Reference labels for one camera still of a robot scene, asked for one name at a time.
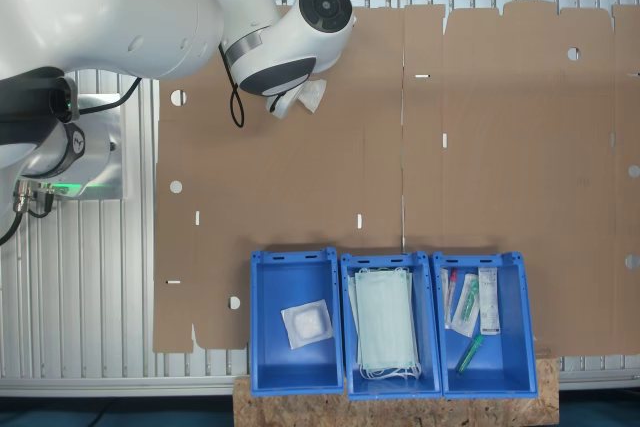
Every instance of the wooden board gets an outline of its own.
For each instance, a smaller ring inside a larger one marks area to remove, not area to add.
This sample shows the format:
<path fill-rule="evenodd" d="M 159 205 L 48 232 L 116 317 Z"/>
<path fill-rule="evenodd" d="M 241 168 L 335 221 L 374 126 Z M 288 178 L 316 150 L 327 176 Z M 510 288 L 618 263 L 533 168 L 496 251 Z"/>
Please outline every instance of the wooden board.
<path fill-rule="evenodd" d="M 539 397 L 499 400 L 391 400 L 349 402 L 343 395 L 252 397 L 249 378 L 236 380 L 236 427 L 530 426 L 560 422 L 558 359 L 537 355 Z"/>

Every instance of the black surface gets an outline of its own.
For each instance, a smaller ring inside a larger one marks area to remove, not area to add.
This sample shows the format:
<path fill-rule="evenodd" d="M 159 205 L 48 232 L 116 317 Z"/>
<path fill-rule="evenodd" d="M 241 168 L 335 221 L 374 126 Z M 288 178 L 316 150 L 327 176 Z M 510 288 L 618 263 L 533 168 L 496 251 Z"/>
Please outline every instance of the black surface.
<path fill-rule="evenodd" d="M 71 120 L 62 76 L 61 70 L 43 67 L 0 81 L 0 145 L 40 146 L 59 121 Z"/>
<path fill-rule="evenodd" d="M 307 59 L 294 60 L 293 62 L 287 62 L 285 64 L 275 65 L 268 69 L 261 70 L 255 74 L 247 77 L 240 84 L 240 88 L 245 92 L 249 92 L 254 95 L 263 95 L 262 93 L 277 87 L 279 85 L 286 84 L 292 80 L 296 80 L 305 75 L 311 75 L 313 69 L 316 66 L 316 58 L 309 57 Z M 277 95 L 282 92 L 275 92 L 272 95 Z"/>
<path fill-rule="evenodd" d="M 311 27 L 331 34 L 349 25 L 353 6 L 351 0 L 300 0 L 300 11 Z"/>

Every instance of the cardboard hole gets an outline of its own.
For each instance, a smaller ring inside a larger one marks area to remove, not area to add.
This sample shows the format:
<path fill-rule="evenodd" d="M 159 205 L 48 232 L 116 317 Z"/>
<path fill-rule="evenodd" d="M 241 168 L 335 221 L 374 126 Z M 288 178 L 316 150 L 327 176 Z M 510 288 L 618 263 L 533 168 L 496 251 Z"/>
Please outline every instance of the cardboard hole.
<path fill-rule="evenodd" d="M 240 299 L 237 297 L 231 297 L 229 299 L 229 308 L 231 310 L 238 310 L 240 308 Z"/>
<path fill-rule="evenodd" d="M 567 57 L 569 57 L 569 60 L 573 60 L 574 62 L 576 60 L 580 60 L 580 49 L 577 47 L 571 47 L 569 52 L 567 52 Z"/>
<path fill-rule="evenodd" d="M 187 103 L 187 94 L 183 90 L 174 90 L 171 94 L 171 103 L 180 107 Z"/>
<path fill-rule="evenodd" d="M 173 182 L 171 182 L 169 188 L 174 194 L 179 194 L 180 192 L 182 192 L 182 182 L 174 180 Z"/>
<path fill-rule="evenodd" d="M 637 179 L 638 177 L 640 177 L 640 167 L 638 167 L 637 165 L 632 165 L 631 167 L 629 167 L 629 177 L 631 177 L 632 179 Z"/>
<path fill-rule="evenodd" d="M 638 254 L 629 254 L 624 261 L 627 269 L 636 271 L 640 268 L 640 255 Z"/>

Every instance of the green syringe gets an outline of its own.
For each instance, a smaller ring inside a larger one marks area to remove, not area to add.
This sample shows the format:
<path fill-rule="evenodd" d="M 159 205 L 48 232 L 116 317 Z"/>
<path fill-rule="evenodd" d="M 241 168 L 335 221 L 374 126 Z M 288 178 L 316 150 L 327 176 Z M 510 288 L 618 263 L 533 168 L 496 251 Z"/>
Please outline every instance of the green syringe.
<path fill-rule="evenodd" d="M 467 295 L 467 300 L 464 303 L 464 307 L 462 308 L 462 320 L 465 322 L 469 320 L 471 317 L 471 312 L 473 312 L 473 305 L 476 302 L 476 297 L 478 297 L 478 293 L 480 292 L 480 284 L 476 279 L 471 281 L 469 285 L 469 293 Z"/>
<path fill-rule="evenodd" d="M 460 359 L 460 363 L 458 363 L 458 366 L 456 367 L 456 372 L 458 373 L 458 375 L 464 373 L 464 371 L 467 370 L 471 359 L 473 359 L 473 356 L 476 355 L 476 352 L 482 346 L 483 340 L 484 336 L 482 334 L 478 334 L 471 341 L 471 345 L 469 345 L 469 348 L 464 353 L 462 359 Z"/>

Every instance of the brown cardboard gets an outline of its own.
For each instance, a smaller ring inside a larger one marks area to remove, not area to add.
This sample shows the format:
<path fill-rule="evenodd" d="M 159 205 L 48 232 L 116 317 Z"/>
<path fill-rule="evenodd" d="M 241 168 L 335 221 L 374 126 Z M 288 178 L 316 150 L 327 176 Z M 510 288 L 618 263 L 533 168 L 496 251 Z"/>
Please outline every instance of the brown cardboard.
<path fill-rule="evenodd" d="M 539 342 L 636 354 L 639 8 L 615 34 L 604 10 L 542 1 L 455 10 L 445 34 L 444 6 L 356 15 L 314 115 L 243 94 L 236 129 L 219 58 L 161 84 L 155 351 L 191 352 L 192 325 L 203 348 L 245 346 L 251 250 L 399 251 L 404 195 L 405 251 L 521 251 Z"/>
<path fill-rule="evenodd" d="M 616 250 L 613 323 L 623 353 L 640 348 L 640 271 L 625 265 L 629 254 L 640 255 L 640 178 L 630 168 L 640 166 L 640 8 L 617 5 L 616 56 Z"/>
<path fill-rule="evenodd" d="M 624 45 L 639 25 L 630 12 L 638 9 L 625 11 Z M 638 251 L 640 241 L 638 217 L 627 210 L 638 202 L 631 192 L 638 184 L 626 173 L 639 150 L 636 139 L 629 140 L 635 151 L 614 148 L 611 134 L 623 135 L 616 128 L 623 103 L 626 128 L 638 125 L 638 90 L 628 75 L 614 80 L 618 37 L 608 13 L 558 15 L 538 1 L 507 4 L 502 16 L 456 10 L 442 36 L 443 14 L 442 7 L 407 10 L 406 50 L 422 50 L 405 67 L 407 248 L 519 250 L 538 341 L 562 355 L 637 353 L 637 276 L 634 283 L 622 254 Z M 571 47 L 578 61 L 569 60 Z M 638 52 L 627 48 L 637 68 Z M 618 59 L 618 70 L 629 67 Z"/>
<path fill-rule="evenodd" d="M 314 115 L 296 108 L 278 121 L 264 98 L 242 94 L 246 127 L 236 128 L 219 58 L 161 84 L 162 99 L 182 89 L 187 102 L 161 110 L 156 352 L 192 352 L 192 324 L 202 348 L 246 346 L 252 250 L 401 248 L 402 12 L 356 15 Z"/>

